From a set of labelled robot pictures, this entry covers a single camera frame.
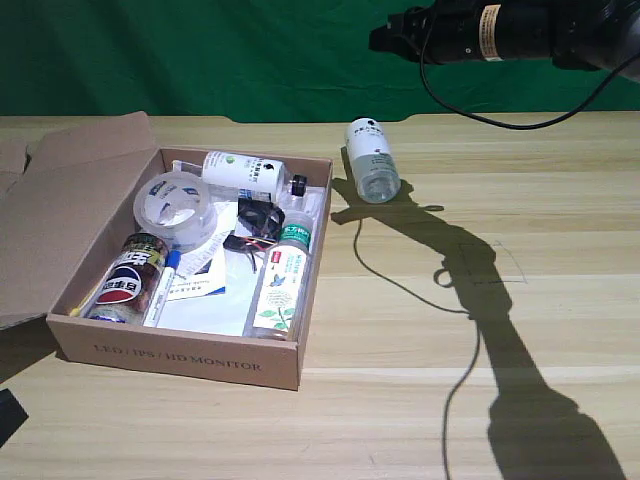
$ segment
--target white paper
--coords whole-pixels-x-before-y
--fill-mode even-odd
[[[200,271],[211,260],[218,249],[235,228],[238,217],[237,202],[214,202],[217,224],[213,235],[203,245],[182,255],[176,275],[187,280],[191,275]]]
[[[224,249],[218,248],[216,253],[213,254],[213,258],[194,275],[191,275],[186,280],[180,277],[174,278],[167,301],[224,293],[226,271]]]
[[[258,272],[253,273],[251,261],[246,255],[228,250],[223,252],[227,264],[225,293],[167,302],[158,328],[242,335],[262,266],[262,255],[256,255]]]

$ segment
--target pepsi can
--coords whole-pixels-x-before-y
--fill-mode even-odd
[[[142,325],[167,254],[167,245],[155,235],[130,235],[87,318]]]

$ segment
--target blue marker cap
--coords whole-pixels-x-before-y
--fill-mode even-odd
[[[175,270],[178,268],[178,265],[180,265],[180,251],[171,250],[169,255],[167,255],[167,260],[164,262],[164,266],[171,267]]]

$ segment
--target wood grain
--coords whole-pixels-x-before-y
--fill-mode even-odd
[[[88,120],[4,117],[0,139]],[[639,121],[386,124],[405,190],[373,209],[336,183],[349,198],[333,192],[297,393],[42,358],[43,324],[0,333],[0,379],[30,415],[0,478],[445,478],[443,408],[478,325],[487,346],[448,417],[452,479],[640,479]],[[162,145],[329,157],[345,178],[344,124],[152,122]],[[359,219],[362,260],[413,295],[358,262]],[[443,260],[457,289],[434,283]]]

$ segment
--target white bottle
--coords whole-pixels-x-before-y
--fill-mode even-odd
[[[312,218],[285,212],[280,241],[265,252],[243,335],[293,340],[302,315],[309,269]]]
[[[359,118],[347,127],[345,141],[360,198],[384,203],[395,197],[400,178],[382,126],[371,118]]]
[[[296,189],[304,193],[307,180],[292,175],[284,162],[221,151],[207,153],[201,174],[205,183],[237,188],[241,198],[276,204]]]

